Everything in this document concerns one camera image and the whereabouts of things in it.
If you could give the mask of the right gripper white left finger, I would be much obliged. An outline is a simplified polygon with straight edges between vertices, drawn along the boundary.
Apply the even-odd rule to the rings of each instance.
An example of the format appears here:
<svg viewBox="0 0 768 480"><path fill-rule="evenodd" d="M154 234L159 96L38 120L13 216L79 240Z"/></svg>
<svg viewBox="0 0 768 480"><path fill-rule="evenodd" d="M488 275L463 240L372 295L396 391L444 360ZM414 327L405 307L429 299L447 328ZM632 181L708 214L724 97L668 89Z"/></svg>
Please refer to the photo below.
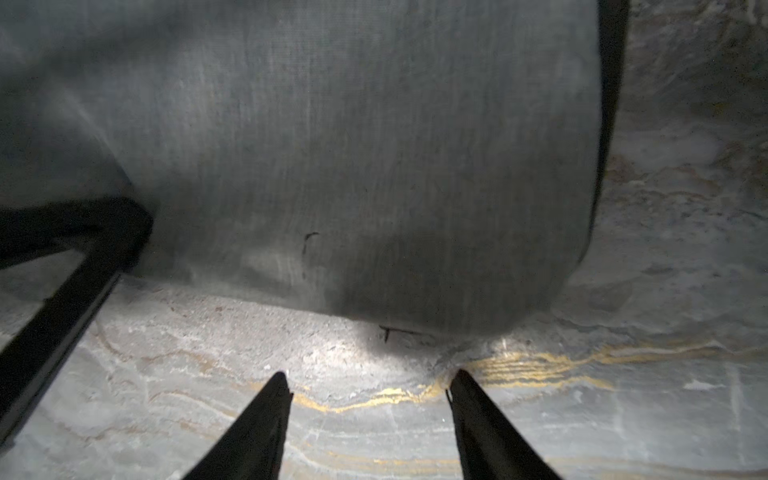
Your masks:
<svg viewBox="0 0 768 480"><path fill-rule="evenodd" d="M275 373L185 479L277 480L292 400L286 375Z"/></svg>

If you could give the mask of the grey laptop bag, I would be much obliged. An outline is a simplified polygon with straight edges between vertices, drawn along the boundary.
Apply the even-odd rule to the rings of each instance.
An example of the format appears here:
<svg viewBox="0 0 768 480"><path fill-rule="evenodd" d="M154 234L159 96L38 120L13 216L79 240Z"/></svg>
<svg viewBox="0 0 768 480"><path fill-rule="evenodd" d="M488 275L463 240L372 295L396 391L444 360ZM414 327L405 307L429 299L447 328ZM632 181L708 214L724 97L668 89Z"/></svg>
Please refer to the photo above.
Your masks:
<svg viewBox="0 0 768 480"><path fill-rule="evenodd" d="M1 356L23 428L122 271L440 335L590 245L626 1L5 1L1 263L90 245Z"/></svg>

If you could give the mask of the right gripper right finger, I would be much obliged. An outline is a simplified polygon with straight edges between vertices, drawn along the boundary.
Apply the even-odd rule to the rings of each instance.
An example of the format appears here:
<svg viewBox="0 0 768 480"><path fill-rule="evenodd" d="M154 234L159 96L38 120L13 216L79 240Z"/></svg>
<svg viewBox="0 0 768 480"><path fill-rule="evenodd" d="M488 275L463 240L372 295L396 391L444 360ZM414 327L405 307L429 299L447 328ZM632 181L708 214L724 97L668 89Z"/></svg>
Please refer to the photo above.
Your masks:
<svg viewBox="0 0 768 480"><path fill-rule="evenodd" d="M560 480L467 371L446 395L465 479Z"/></svg>

